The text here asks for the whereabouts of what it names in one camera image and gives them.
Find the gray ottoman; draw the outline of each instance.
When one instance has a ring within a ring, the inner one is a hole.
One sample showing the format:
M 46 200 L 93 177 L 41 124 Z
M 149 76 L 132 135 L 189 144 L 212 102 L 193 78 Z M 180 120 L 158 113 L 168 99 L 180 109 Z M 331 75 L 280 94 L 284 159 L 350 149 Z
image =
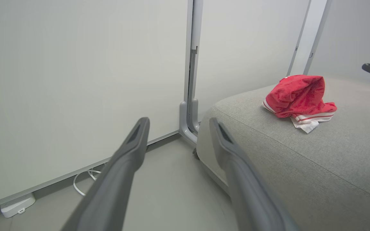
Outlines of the gray ottoman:
M 325 82 L 323 99 L 338 111 L 310 134 L 262 108 L 269 86 L 217 102 L 202 120 L 197 153 L 226 190 L 208 127 L 217 117 L 303 230 L 370 230 L 370 83 Z

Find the white cable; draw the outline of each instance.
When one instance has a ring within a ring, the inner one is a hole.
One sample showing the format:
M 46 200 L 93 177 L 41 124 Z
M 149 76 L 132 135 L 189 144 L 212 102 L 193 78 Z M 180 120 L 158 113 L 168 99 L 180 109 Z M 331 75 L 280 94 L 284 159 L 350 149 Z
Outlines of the white cable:
M 95 178 L 95 177 L 94 177 L 94 175 L 93 175 L 92 173 L 98 173 L 98 174 L 100 174 L 100 173 L 101 173 L 100 171 L 92 170 L 92 169 L 87 170 L 87 171 L 83 171 L 83 172 L 88 172 L 88 174 L 91 176 L 91 178 L 92 178 L 93 180 L 96 180 L 97 178 Z M 79 176 L 79 174 L 81 174 L 81 173 L 78 173 L 78 174 L 74 177 L 73 186 L 74 186 L 75 190 L 76 190 L 79 194 L 81 194 L 82 196 L 85 196 L 85 193 L 83 193 L 81 190 L 79 190 L 79 189 L 78 189 L 78 187 L 77 187 L 77 186 L 76 186 L 76 184 L 75 184 L 76 178 Z

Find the white power strip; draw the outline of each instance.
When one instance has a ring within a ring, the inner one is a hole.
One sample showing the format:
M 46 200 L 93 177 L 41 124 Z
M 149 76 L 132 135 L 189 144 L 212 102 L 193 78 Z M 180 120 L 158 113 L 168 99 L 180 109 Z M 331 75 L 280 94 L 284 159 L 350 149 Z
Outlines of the white power strip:
M 17 199 L 3 203 L 0 207 L 4 217 L 10 218 L 16 214 L 24 213 L 25 209 L 32 206 L 33 203 L 35 203 L 35 197 L 32 193 L 29 193 Z

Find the white panel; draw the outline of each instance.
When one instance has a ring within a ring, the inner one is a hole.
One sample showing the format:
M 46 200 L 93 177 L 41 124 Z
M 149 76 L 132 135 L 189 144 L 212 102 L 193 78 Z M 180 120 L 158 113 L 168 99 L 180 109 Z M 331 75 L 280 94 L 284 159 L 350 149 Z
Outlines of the white panel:
M 215 102 L 286 76 L 309 0 L 204 0 L 195 98 Z
M 0 199 L 178 130 L 188 0 L 0 0 Z
M 308 15 L 296 52 L 294 64 L 289 75 L 304 74 L 306 63 L 310 57 L 312 46 L 315 41 L 321 23 L 322 15 L 325 9 L 326 0 L 311 0 Z
M 309 74 L 370 80 L 370 1 L 332 1 Z

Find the caster wheel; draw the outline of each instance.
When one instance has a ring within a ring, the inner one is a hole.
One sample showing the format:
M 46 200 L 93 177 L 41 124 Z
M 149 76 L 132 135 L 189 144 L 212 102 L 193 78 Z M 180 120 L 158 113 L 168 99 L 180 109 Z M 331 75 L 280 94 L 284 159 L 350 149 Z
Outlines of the caster wheel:
M 195 159 L 199 159 L 199 156 L 198 156 L 198 153 L 197 153 L 197 149 L 195 148 L 194 151 L 192 152 L 192 154 L 194 154 L 194 158 Z

